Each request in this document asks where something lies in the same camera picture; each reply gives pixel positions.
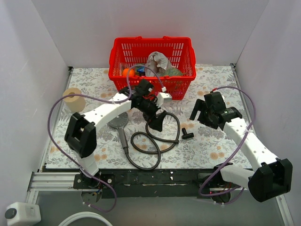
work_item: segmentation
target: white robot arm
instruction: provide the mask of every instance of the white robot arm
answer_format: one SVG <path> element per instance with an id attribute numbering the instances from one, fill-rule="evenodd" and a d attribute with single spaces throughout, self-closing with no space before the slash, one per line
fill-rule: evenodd
<path id="1" fill-rule="evenodd" d="M 143 79 L 134 87 L 129 100 L 120 103 L 120 101 L 129 97 L 129 89 L 125 87 L 110 99 L 113 104 L 103 104 L 82 115 L 79 113 L 72 115 L 66 131 L 65 141 L 74 150 L 79 164 L 85 171 L 93 176 L 98 173 L 99 169 L 93 155 L 97 145 L 97 132 L 121 113 L 135 107 L 143 112 L 143 117 L 149 123 L 150 128 L 162 131 L 162 123 L 166 112 L 164 111 L 160 116 L 157 116 L 156 113 L 162 104 L 171 101 L 172 97 L 168 93 L 159 92 L 153 99 L 145 98 L 152 89 L 153 85 Z"/>
<path id="2" fill-rule="evenodd" d="M 226 108 L 219 92 L 211 92 L 204 97 L 205 101 L 196 101 L 190 119 L 194 120 L 197 112 L 201 111 L 198 118 L 200 123 L 213 129 L 221 128 L 239 145 L 247 128 L 242 115 L 234 107 Z M 223 181 L 249 189 L 259 202 L 290 191 L 293 166 L 287 159 L 279 159 L 251 131 L 240 150 L 253 170 L 228 164 L 220 171 Z"/>

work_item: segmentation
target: red basket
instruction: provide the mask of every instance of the red basket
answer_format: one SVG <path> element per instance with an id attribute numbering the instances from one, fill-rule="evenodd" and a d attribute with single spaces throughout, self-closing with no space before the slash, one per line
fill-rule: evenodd
<path id="1" fill-rule="evenodd" d="M 163 53 L 171 62 L 172 66 L 178 68 L 183 76 L 160 77 L 167 92 L 173 100 L 182 100 L 190 85 L 196 78 L 196 58 L 190 38 L 167 37 L 162 39 L 117 38 L 110 55 L 109 78 L 117 88 L 121 90 L 127 86 L 127 79 L 121 75 L 121 64 L 131 67 L 135 64 L 144 64 L 150 53 L 158 51 Z M 130 77 L 130 85 L 137 85 L 141 79 L 150 81 L 155 92 L 161 92 L 161 85 L 156 77 Z"/>

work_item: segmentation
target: white device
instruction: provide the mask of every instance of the white device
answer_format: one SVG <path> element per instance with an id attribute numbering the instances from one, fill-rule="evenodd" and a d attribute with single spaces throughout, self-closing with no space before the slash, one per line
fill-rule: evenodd
<path id="1" fill-rule="evenodd" d="M 15 202 L 5 212 L 8 226 L 31 226 L 41 221 L 40 208 L 35 204 Z"/>

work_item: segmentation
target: floral tablecloth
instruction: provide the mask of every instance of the floral tablecloth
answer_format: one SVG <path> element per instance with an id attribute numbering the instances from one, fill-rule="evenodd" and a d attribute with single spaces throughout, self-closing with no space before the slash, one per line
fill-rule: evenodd
<path id="1" fill-rule="evenodd" d="M 209 93 L 219 86 L 237 86 L 230 66 L 196 66 L 197 77 L 191 82 L 182 101 L 172 101 L 162 106 L 164 110 L 177 115 L 181 122 L 181 128 L 185 127 L 188 133 L 194 133 L 194 138 L 182 140 L 176 147 L 162 154 L 160 169 L 199 169 L 212 168 L 224 162 L 235 150 L 236 144 L 220 129 L 215 130 L 201 125 L 198 121 L 190 121 L 189 117 L 195 101 L 204 99 L 204 94 Z M 69 87 L 79 88 L 83 94 L 94 97 L 110 99 L 117 92 L 114 84 L 108 78 L 108 68 L 78 68 L 74 69 Z M 240 94 L 233 89 L 222 89 L 227 107 L 236 107 L 247 120 Z M 86 99 L 86 107 L 81 112 L 88 112 L 98 107 L 97 101 Z M 64 104 L 59 122 L 56 126 L 54 137 L 59 145 L 72 157 L 75 157 L 64 141 L 71 112 Z M 145 121 L 142 113 L 136 109 L 128 111 L 129 122 L 125 126 L 125 133 L 129 143 L 130 157 L 134 162 L 143 167 L 150 167 L 156 163 L 156 155 L 143 154 L 136 151 L 130 144 L 130 137 L 136 131 L 145 132 Z M 155 136 L 165 139 L 174 139 L 176 135 L 175 120 L 167 116 L 164 120 L 161 133 L 151 130 Z M 144 150 L 154 151 L 154 147 L 146 137 L 135 138 L 137 146 Z M 161 150 L 170 146 L 157 141 Z M 97 148 L 94 151 L 97 165 L 101 169 L 132 169 L 134 168 L 126 159 L 119 141 L 118 132 L 109 126 L 104 126 L 97 134 Z M 238 152 L 231 161 L 244 168 L 251 165 L 246 157 Z M 48 150 L 46 160 L 47 169 L 74 169 L 76 165 L 67 159 L 54 145 Z"/>

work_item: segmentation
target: white wall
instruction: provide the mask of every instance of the white wall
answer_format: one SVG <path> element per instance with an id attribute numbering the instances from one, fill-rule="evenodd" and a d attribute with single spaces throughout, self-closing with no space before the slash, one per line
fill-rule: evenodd
<path id="1" fill-rule="evenodd" d="M 0 0 L 0 225 L 24 202 L 48 140 L 51 105 L 68 68 L 30 0 Z"/>
<path id="2" fill-rule="evenodd" d="M 301 225 L 301 2 L 270 0 L 237 63 L 242 88 L 258 111 L 255 128 L 264 144 L 293 164 L 285 197 Z"/>
<path id="3" fill-rule="evenodd" d="M 128 36 L 188 36 L 198 63 L 235 63 L 269 0 L 32 1 L 68 66 L 100 67 Z"/>

